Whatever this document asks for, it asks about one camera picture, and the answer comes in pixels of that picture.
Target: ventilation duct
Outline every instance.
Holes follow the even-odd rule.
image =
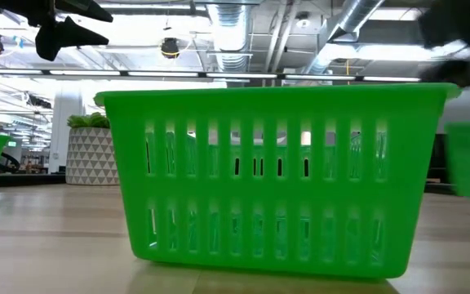
[[[172,5],[172,4],[101,4],[108,13],[112,15],[127,16],[198,16],[210,18],[206,7],[195,5]]]
[[[371,17],[384,0],[346,0],[342,12],[325,20],[318,36],[321,48],[315,59],[304,70],[304,74],[323,74],[331,63],[325,46],[328,42],[355,42],[358,30]]]
[[[249,56],[233,53],[246,49],[247,36],[250,32],[251,7],[233,4],[211,4],[207,8],[214,25],[215,49],[230,53],[216,56],[220,71],[247,71]]]

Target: potted plant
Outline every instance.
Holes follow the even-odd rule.
[[[72,115],[66,183],[71,185],[118,185],[110,121],[100,113]]]

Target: green plant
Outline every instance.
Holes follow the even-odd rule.
[[[71,115],[68,119],[68,126],[71,128],[78,127],[100,127],[110,128],[110,121],[108,118],[100,113],[93,113],[91,115]]]

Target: desk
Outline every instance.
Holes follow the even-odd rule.
[[[118,187],[0,188],[0,293],[470,293],[470,200],[425,195],[406,274],[364,282],[141,261]]]

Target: metal pipe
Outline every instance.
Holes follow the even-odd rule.
[[[192,9],[190,5],[175,4],[100,4],[106,11],[113,15],[142,15],[142,16],[198,16],[210,18],[205,6],[195,6]]]
[[[244,5],[211,4],[207,6],[214,25],[214,44],[217,51],[244,51],[250,30],[250,10]],[[220,71],[244,72],[248,56],[217,55]]]
[[[317,55],[304,69],[303,74],[323,74],[331,63],[331,58],[324,52],[330,40],[345,35],[357,36],[358,30],[371,17],[384,0],[346,0],[339,15],[326,20],[320,30]]]
[[[251,22],[251,32],[250,32],[250,51],[251,49],[253,49],[253,32],[255,31],[255,24],[253,22],[253,16],[250,15],[251,18],[250,18],[250,22]],[[247,66],[247,71],[250,71],[250,68],[251,68],[251,57],[253,57],[253,55],[250,55],[250,58],[248,60],[248,66]]]
[[[268,54],[266,55],[266,62],[264,63],[264,68],[262,69],[262,71],[265,73],[269,70],[269,64],[271,63],[271,59],[273,58],[273,51],[275,50],[275,46],[277,45],[278,34],[281,31],[282,20],[284,19],[285,13],[286,4],[280,4],[277,12],[277,23],[275,24],[275,28],[273,29],[271,41],[269,42]]]
[[[293,26],[293,22],[295,21],[295,16],[297,15],[297,10],[299,9],[300,0],[293,0],[293,4],[291,6],[290,11],[290,19],[287,21],[286,28],[284,29],[284,33],[282,34],[281,42],[278,45],[278,52],[275,56],[275,61],[273,62],[272,73],[275,73],[278,68],[278,64],[281,61],[282,53],[284,52],[284,47],[286,47],[286,42],[289,37],[291,27]]]

